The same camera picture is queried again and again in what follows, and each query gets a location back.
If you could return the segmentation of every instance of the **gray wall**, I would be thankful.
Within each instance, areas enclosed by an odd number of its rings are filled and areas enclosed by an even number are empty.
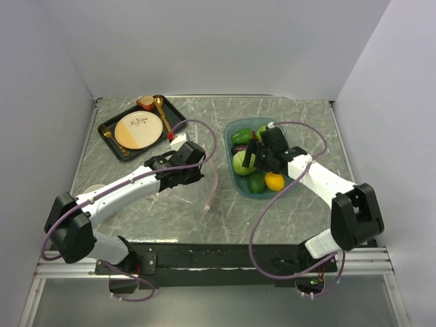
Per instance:
[[[393,0],[334,106],[414,326],[436,322],[436,2]]]
[[[38,1],[2,1],[0,31],[0,324],[16,326],[93,101]]]
[[[94,97],[336,99],[389,0],[40,0]]]

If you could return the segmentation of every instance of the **plate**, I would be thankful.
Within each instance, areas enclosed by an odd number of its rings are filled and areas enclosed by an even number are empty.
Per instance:
[[[124,116],[115,126],[115,138],[128,149],[142,149],[156,142],[164,126],[161,119],[147,111],[136,111]]]

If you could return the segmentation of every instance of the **table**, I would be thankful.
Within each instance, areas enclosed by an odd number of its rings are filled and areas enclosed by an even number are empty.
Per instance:
[[[268,200],[245,198],[233,187],[225,156],[223,131],[227,124],[237,119],[258,116],[276,121],[304,121],[315,126],[324,134],[329,146],[328,153],[318,161],[339,176],[348,180],[351,178],[332,109],[327,101],[258,96],[168,99],[187,118],[205,121],[217,134],[218,147],[213,160],[219,182],[210,210],[203,210],[204,200],[192,200],[195,190],[201,194],[203,190],[198,191],[199,188],[210,185],[209,175],[204,178],[202,185],[182,186],[184,189],[177,187],[134,202],[103,222],[98,231],[111,236],[121,235],[131,242],[248,243],[252,226]],[[168,151],[169,142],[162,142],[139,158],[122,163],[98,135],[100,123],[135,104],[136,98],[99,99],[95,121],[76,175],[74,195],[83,193],[91,185],[107,185],[135,170],[150,156]],[[309,153],[322,149],[322,141],[311,130],[289,125],[284,126],[284,129],[292,146],[301,146]],[[206,150],[210,150],[212,138],[203,126],[190,123],[186,131],[193,141],[204,144]],[[269,210],[255,241],[297,244],[325,230],[329,223],[329,207],[306,187],[299,185]]]

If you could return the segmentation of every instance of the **wire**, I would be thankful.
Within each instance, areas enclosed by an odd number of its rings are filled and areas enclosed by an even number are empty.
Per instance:
[[[199,167],[203,164],[205,164],[206,162],[208,162],[211,157],[213,156],[213,154],[215,153],[215,151],[217,150],[217,136],[215,135],[215,132],[213,131],[212,127],[209,126],[208,124],[206,124],[204,121],[200,121],[198,119],[185,119],[184,121],[181,121],[179,123],[177,123],[173,128],[172,128],[172,133],[174,133],[174,131],[177,130],[177,128],[185,123],[188,122],[193,122],[193,123],[199,123],[203,126],[205,126],[205,128],[207,128],[209,130],[209,132],[212,135],[213,138],[213,147],[212,147],[212,151],[211,153],[209,153],[208,156],[206,156],[206,158],[204,158],[203,160],[199,161],[198,163],[193,163],[191,165],[186,165],[186,166],[176,166],[176,167],[167,167],[167,168],[162,168],[162,169],[156,169],[156,170],[152,170],[150,172],[145,172],[143,174],[139,174],[135,177],[133,177],[133,182],[136,182],[142,178],[148,177],[150,175],[154,175],[154,174],[160,174],[161,172],[171,172],[171,171],[175,171],[175,170],[183,170],[183,169],[190,169],[190,168],[195,168],[195,167]],[[76,206],[74,206],[73,208],[69,209],[66,213],[64,213],[63,215],[61,215],[61,217],[49,228],[49,230],[47,231],[44,240],[42,241],[42,246],[40,249],[40,255],[41,258],[45,261],[54,261],[54,260],[58,260],[61,258],[61,255],[56,255],[54,257],[47,257],[45,254],[45,248],[47,246],[48,241],[50,240],[50,237],[52,236],[53,232],[59,227],[59,225],[61,225],[72,213],[74,213],[75,211],[83,208],[84,206],[87,206],[88,204],[91,204],[93,201],[96,201],[110,193],[112,193],[113,191],[116,191],[117,189],[120,189],[121,187],[124,187],[128,184],[132,183],[131,180],[126,180],[123,182],[120,182],[114,186],[112,186],[111,188],[97,194],[94,196],[94,198],[92,200],[86,200],[83,203],[77,204]],[[146,281],[145,279],[133,276],[131,274],[127,274],[126,272],[122,272],[121,270],[115,268],[114,266],[112,266],[111,264],[109,264],[108,262],[104,262],[109,269],[113,270],[113,271],[117,271],[118,273],[121,273],[125,276],[131,277],[141,283],[145,283],[148,286],[151,286],[152,288],[152,292],[150,296],[147,296],[146,298],[143,299],[139,299],[139,300],[130,300],[130,299],[126,299],[126,298],[122,298],[122,300],[126,301],[126,302],[140,302],[140,301],[144,301],[144,300],[148,300],[154,293],[155,293],[155,289],[154,286]]]
[[[314,128],[313,126],[310,126],[306,123],[302,123],[299,121],[281,121],[279,123],[274,123],[274,125],[282,125],[282,124],[293,124],[293,125],[302,125],[304,127],[307,127],[309,129],[311,129],[312,131],[314,131],[322,140],[322,142],[324,143],[324,148],[316,153],[313,156],[313,159],[318,158],[319,156],[323,155],[324,153],[327,152],[328,150],[328,145],[327,145],[327,140],[326,138],[321,134],[320,131],[318,131],[316,128]],[[268,209],[287,191],[289,191],[291,188],[295,187],[299,181],[301,181],[301,179],[305,176],[305,174],[309,171],[310,167],[312,165],[312,162],[309,162],[306,166],[306,168],[302,171],[301,175],[298,176],[294,181],[292,181],[287,187],[285,187],[282,191],[280,191],[265,207],[265,209],[262,211],[262,213],[260,214],[260,218],[258,219],[258,221],[255,223],[253,230],[251,231],[250,234],[250,239],[249,239],[249,244],[248,244],[248,250],[249,250],[249,255],[250,255],[250,259],[251,259],[251,263],[255,266],[255,268],[259,271],[259,273],[263,274],[264,276],[271,278],[271,279],[278,279],[278,280],[288,280],[288,279],[295,279],[297,277],[301,277],[304,274],[306,274],[307,272],[311,272],[313,269],[321,266],[322,264],[324,264],[325,262],[333,259],[333,257],[337,254],[335,253],[331,253],[330,255],[326,256],[324,259],[320,260],[319,262],[317,262],[316,264],[312,265],[311,267],[295,273],[293,275],[288,275],[288,276],[279,276],[279,275],[273,275],[270,274],[269,272],[266,272],[265,270],[262,269],[262,267],[259,266],[259,264],[256,262],[255,256],[254,256],[254,250],[253,250],[253,240],[254,240],[254,235],[256,233],[257,228],[259,227],[260,223],[262,222],[266,212],[268,211]],[[339,270],[339,274],[337,277],[337,280],[339,280],[339,278],[341,277],[343,272],[343,268],[341,270]]]

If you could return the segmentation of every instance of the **gray marble countertop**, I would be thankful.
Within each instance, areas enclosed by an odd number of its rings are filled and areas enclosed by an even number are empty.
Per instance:
[[[204,167],[200,182],[176,187],[156,196],[140,199],[103,222],[98,230],[111,236],[124,236],[134,242],[247,243],[253,224],[268,200],[252,200],[233,187],[223,131],[237,119],[268,117],[277,121],[304,121],[326,137],[329,151],[318,158],[328,169],[350,179],[332,110],[327,101],[300,101],[278,97],[168,97],[187,118],[210,124],[218,139],[213,160],[218,171],[218,186],[205,211],[206,198],[213,185],[212,166]],[[105,97],[97,103],[97,114],[87,140],[73,194],[95,184],[109,184],[135,170],[150,156],[169,149],[162,142],[129,163],[116,159],[97,133],[100,123],[135,105],[136,98]],[[291,146],[309,153],[322,149],[322,141],[301,126],[284,126]],[[186,131],[191,139],[210,150],[212,138],[201,125],[191,123]],[[329,207],[306,187],[299,185],[285,194],[268,211],[258,229],[257,243],[299,243],[325,230],[330,223]]]

